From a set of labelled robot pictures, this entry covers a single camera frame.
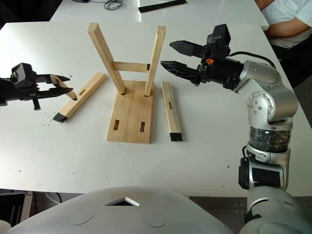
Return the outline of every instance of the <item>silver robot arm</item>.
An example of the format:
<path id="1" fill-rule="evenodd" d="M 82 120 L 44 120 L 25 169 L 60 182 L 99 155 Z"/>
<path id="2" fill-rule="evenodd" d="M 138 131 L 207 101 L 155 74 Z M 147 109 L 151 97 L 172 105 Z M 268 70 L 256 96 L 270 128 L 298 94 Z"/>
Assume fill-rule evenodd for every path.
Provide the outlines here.
<path id="1" fill-rule="evenodd" d="M 240 234 L 309 234 L 312 226 L 286 190 L 295 94 L 272 66 L 246 61 L 233 90 L 247 101 L 250 139 L 241 159 L 239 184 L 248 189 Z"/>
<path id="2" fill-rule="evenodd" d="M 292 117 L 298 100 L 272 66 L 246 61 L 233 90 L 247 101 L 250 138 L 241 159 L 239 184 L 244 189 L 272 186 L 286 190 Z"/>

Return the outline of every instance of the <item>human arm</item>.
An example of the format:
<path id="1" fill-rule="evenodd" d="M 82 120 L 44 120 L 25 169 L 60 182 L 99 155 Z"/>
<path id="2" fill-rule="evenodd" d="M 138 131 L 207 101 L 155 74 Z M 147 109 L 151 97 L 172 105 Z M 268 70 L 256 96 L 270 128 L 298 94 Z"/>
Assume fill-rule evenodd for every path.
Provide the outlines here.
<path id="1" fill-rule="evenodd" d="M 268 39 L 292 38 L 309 28 L 307 24 L 295 17 L 289 21 L 271 24 L 264 33 Z"/>
<path id="2" fill-rule="evenodd" d="M 270 5 L 274 0 L 254 0 L 260 11 Z"/>

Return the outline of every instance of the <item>wooden leg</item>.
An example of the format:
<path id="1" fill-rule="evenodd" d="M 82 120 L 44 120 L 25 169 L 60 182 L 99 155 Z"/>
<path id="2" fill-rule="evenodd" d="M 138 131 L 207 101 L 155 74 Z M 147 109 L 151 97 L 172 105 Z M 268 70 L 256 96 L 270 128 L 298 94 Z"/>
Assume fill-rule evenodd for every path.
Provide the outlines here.
<path id="1" fill-rule="evenodd" d="M 120 94 L 124 94 L 126 86 L 121 78 L 119 71 L 116 71 L 112 65 L 114 59 L 104 39 L 99 25 L 97 23 L 91 23 L 89 25 L 88 33 L 118 92 Z"/>
<path id="2" fill-rule="evenodd" d="M 182 141 L 182 133 L 176 113 L 176 105 L 170 82 L 161 82 L 162 94 L 165 100 L 166 116 L 171 141 Z"/>
<path id="3" fill-rule="evenodd" d="M 71 100 L 68 102 L 60 112 L 54 116 L 53 120 L 63 123 L 66 119 L 70 118 L 85 100 L 88 99 L 88 97 L 105 81 L 105 79 L 106 76 L 104 74 L 100 72 L 96 73 L 77 93 L 77 101 Z"/>
<path id="4" fill-rule="evenodd" d="M 166 27 L 165 26 L 159 26 L 157 28 L 157 34 L 156 34 L 153 53 L 152 53 L 150 71 L 148 73 L 148 78 L 147 78 L 147 82 L 146 82 L 146 86 L 145 86 L 144 95 L 147 97 L 151 94 L 151 89 L 152 89 L 152 85 L 154 82 L 154 77 L 155 77 L 156 68 L 158 65 L 159 57 L 160 57 L 162 44 L 163 44 L 164 39 L 165 39 L 165 34 L 166 34 Z"/>

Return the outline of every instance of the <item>black tape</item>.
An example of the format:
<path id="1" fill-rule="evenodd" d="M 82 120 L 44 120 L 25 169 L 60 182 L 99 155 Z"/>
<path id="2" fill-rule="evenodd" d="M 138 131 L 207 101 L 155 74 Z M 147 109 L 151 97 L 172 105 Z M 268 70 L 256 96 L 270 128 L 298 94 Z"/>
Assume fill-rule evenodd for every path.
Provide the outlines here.
<path id="1" fill-rule="evenodd" d="M 182 140 L 182 133 L 170 133 L 171 141 L 183 141 Z"/>
<path id="2" fill-rule="evenodd" d="M 180 4 L 184 4 L 184 3 L 187 3 L 187 1 L 186 0 L 173 0 L 173 1 L 155 4 L 155 5 L 142 6 L 142 7 L 139 7 L 138 10 L 139 10 L 139 12 L 144 13 L 144 12 L 154 11 L 154 10 L 158 10 L 161 8 L 180 5 Z"/>
<path id="3" fill-rule="evenodd" d="M 63 123 L 66 119 L 67 119 L 67 117 L 64 116 L 64 115 L 62 115 L 62 114 L 60 114 L 60 113 L 57 113 L 57 114 L 54 116 L 54 118 L 53 118 L 53 120 L 55 120 L 55 121 L 57 121 L 57 122 L 61 122 L 61 123 Z"/>

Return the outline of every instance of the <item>white table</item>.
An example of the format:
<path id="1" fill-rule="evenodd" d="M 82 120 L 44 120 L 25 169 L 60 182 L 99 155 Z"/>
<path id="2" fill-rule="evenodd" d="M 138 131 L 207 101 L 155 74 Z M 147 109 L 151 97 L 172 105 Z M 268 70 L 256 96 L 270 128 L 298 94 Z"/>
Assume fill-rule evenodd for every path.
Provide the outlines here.
<path id="1" fill-rule="evenodd" d="M 76 91 L 96 72 L 107 73 L 87 33 L 87 22 L 8 23 L 0 31 L 0 77 L 27 62 L 38 74 L 72 76 Z M 149 62 L 156 25 L 100 23 L 116 61 Z M 167 25 L 161 60 L 177 60 L 196 68 L 199 59 L 179 54 L 169 42 L 204 44 L 207 32 Z M 229 25 L 231 50 L 270 58 L 290 87 L 258 26 Z M 244 61 L 246 57 L 237 57 Z M 146 73 L 122 72 L 124 79 L 145 80 Z M 170 142 L 160 82 L 171 81 L 179 107 L 184 142 Z M 106 133 L 116 96 L 105 83 L 63 124 L 51 120 L 69 100 L 66 95 L 11 101 L 0 108 L 0 188 L 86 193 L 114 186 L 155 186 L 193 196 L 246 196 L 238 185 L 241 148 L 249 139 L 246 103 L 216 83 L 193 86 L 165 71 L 155 76 L 152 144 L 107 142 Z M 312 195 L 312 131 L 299 107 L 294 119 L 288 191 Z"/>
<path id="2" fill-rule="evenodd" d="M 208 24 L 237 23 L 260 25 L 268 28 L 268 23 L 254 0 L 188 0 L 187 4 L 168 7 L 156 11 L 140 13 L 139 6 L 164 3 L 161 0 L 124 0 L 124 6 L 115 11 L 107 11 L 103 3 L 77 3 L 63 0 L 51 21 L 124 21 L 124 22 L 176 22 L 183 27 L 192 23 L 194 27 L 203 22 Z"/>

